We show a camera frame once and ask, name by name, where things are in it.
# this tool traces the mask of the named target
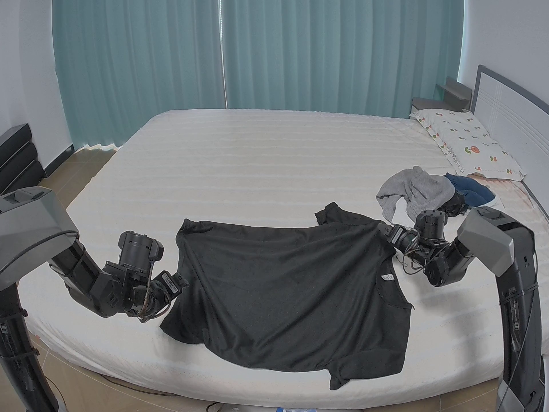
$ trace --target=white wall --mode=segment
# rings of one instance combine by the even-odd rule
[[[72,144],[55,74],[51,0],[0,0],[0,134],[24,123],[44,168]]]
[[[459,81],[483,64],[549,103],[549,0],[465,0]]]

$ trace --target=teal curtain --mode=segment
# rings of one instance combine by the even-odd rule
[[[158,113],[224,108],[218,0],[53,0],[75,147],[126,142]]]
[[[222,0],[229,108],[407,117],[457,77],[463,0]]]

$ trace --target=gray knit garment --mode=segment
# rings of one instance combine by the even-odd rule
[[[455,188],[442,175],[430,175],[420,167],[403,169],[389,177],[375,196],[383,217],[392,221],[396,202],[404,197],[406,213],[415,221],[422,210],[436,210],[453,197]]]

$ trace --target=baseboard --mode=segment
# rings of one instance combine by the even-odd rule
[[[61,166],[61,164],[67,160],[74,152],[74,145],[71,145],[65,151],[63,151],[60,155],[58,155],[54,161],[52,161],[45,169],[45,176],[50,177],[50,175],[53,174],[53,171],[55,171],[57,168]]]

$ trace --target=shirt sleeve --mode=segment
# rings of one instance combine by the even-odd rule
[[[360,226],[374,221],[374,219],[369,216],[343,210],[335,202],[328,204],[326,208],[317,212],[315,216],[319,225],[327,223],[343,223],[350,226]]]

